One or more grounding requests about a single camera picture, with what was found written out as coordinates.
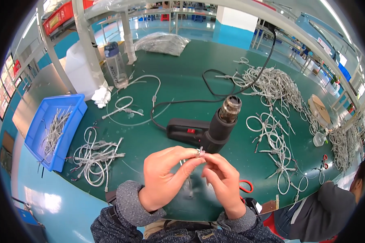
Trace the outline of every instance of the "heat gun nozzle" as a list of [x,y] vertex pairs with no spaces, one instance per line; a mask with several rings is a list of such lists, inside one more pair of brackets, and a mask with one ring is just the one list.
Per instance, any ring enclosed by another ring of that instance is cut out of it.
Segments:
[[225,123],[233,123],[237,120],[240,108],[242,106],[242,101],[240,98],[230,95],[224,102],[219,110],[219,118]]

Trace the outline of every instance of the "factory floor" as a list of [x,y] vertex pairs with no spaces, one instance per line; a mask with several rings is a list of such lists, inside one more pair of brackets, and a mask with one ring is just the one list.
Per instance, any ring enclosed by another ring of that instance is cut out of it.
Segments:
[[[200,28],[200,30],[181,29],[179,34],[191,39],[198,39],[204,41],[212,41],[213,22],[193,22],[191,20],[183,20],[183,26],[193,28]],[[149,33],[156,31],[168,31],[169,23],[157,21],[131,21],[131,32],[134,38],[141,38]],[[117,25],[112,23],[105,27],[107,40],[119,41],[122,40],[123,34],[116,33]],[[101,31],[95,34],[98,44],[103,43],[103,34]],[[270,41],[262,41],[262,44],[271,45]],[[286,46],[276,46],[276,48],[283,48],[282,53],[286,52]],[[261,45],[258,50],[262,55],[267,55],[268,47]],[[288,56],[274,52],[272,58],[282,63],[287,63],[289,66],[298,70],[298,67],[290,63]],[[311,71],[306,71],[307,76],[324,87],[327,80],[317,78],[311,74]],[[50,243],[72,242],[80,243],[93,242],[90,232],[90,225],[94,219],[99,215],[103,207],[107,207],[107,203],[83,192],[62,177],[54,172],[44,171],[42,177],[42,167],[39,168],[34,156],[24,146],[24,140],[21,136],[17,136],[14,145],[13,165],[12,165],[12,195],[20,200],[29,202],[33,210],[34,216],[39,222],[46,227],[47,240]],[[349,188],[351,180],[354,176],[356,166],[350,169],[349,172],[341,176],[339,186],[342,188]]]

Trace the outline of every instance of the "black cable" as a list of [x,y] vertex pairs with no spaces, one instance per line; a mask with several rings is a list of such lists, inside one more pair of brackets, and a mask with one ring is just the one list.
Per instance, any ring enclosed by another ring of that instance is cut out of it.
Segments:
[[212,72],[217,72],[217,73],[222,74],[222,75],[226,75],[226,74],[225,74],[224,72],[219,71],[219,70],[216,70],[216,69],[209,69],[209,70],[206,70],[206,71],[204,71],[204,72],[203,72],[202,77],[203,77],[203,80],[204,80],[205,84],[206,84],[206,85],[207,85],[207,87],[208,87],[208,90],[211,92],[211,94],[213,94],[213,95],[215,95],[215,96],[222,96],[222,98],[221,98],[221,99],[219,99],[219,100],[179,100],[179,101],[165,101],[165,102],[161,102],[161,103],[156,104],[156,105],[155,105],[155,106],[151,109],[151,111],[150,111],[150,119],[151,119],[151,121],[152,121],[152,122],[153,122],[153,123],[154,123],[157,127],[161,128],[161,129],[163,129],[163,130],[166,130],[166,127],[164,127],[163,125],[161,125],[161,124],[157,123],[157,122],[154,120],[154,118],[153,118],[153,111],[154,111],[154,109],[155,109],[157,106],[159,106],[159,105],[161,105],[161,104],[177,104],[177,103],[187,103],[187,102],[219,102],[219,101],[224,100],[224,97],[225,97],[225,96],[229,96],[229,95],[237,95],[237,94],[239,94],[239,93],[243,92],[244,90],[247,90],[248,88],[250,88],[252,85],[254,85],[254,84],[255,84],[255,82],[257,82],[258,78],[261,76],[261,74],[262,74],[263,70],[265,69],[266,65],[268,64],[268,61],[269,61],[270,57],[272,56],[273,49],[274,49],[274,44],[275,44],[275,42],[276,42],[276,32],[274,31],[274,29],[272,29],[271,31],[272,31],[272,33],[273,33],[273,35],[274,35],[271,52],[269,53],[268,58],[266,59],[265,63],[263,64],[263,66],[262,66],[262,69],[261,69],[260,73],[257,75],[257,77],[255,78],[255,80],[254,80],[251,84],[249,84],[249,85],[248,85],[248,86],[246,86],[245,88],[241,89],[240,91],[238,91],[238,92],[235,92],[235,93],[234,93],[235,83],[233,82],[233,84],[234,84],[234,85],[233,85],[233,89],[231,90],[231,92],[230,92],[229,94],[227,94],[227,95],[224,95],[224,94],[215,94],[215,93],[214,93],[214,91],[213,91],[213,90],[211,89],[211,87],[209,86],[209,84],[208,84],[208,82],[207,82],[207,80],[206,80],[206,78],[205,78],[205,73],[207,73],[207,72],[209,72],[209,71],[212,71]]

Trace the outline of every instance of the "water bottle lid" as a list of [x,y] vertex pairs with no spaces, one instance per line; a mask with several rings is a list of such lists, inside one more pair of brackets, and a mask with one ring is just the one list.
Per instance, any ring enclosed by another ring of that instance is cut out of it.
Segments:
[[117,42],[114,41],[104,46],[104,54],[107,58],[119,54],[119,46],[117,45]]

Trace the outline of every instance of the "person's left hand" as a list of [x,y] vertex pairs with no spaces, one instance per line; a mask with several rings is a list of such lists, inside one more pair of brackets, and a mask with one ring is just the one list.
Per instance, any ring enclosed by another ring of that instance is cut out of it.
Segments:
[[[139,201],[146,211],[156,211],[168,204],[179,192],[186,178],[196,166],[205,163],[203,158],[195,158],[197,150],[181,146],[166,148],[149,155],[144,162],[145,187],[139,193]],[[187,160],[175,174],[170,170]]]

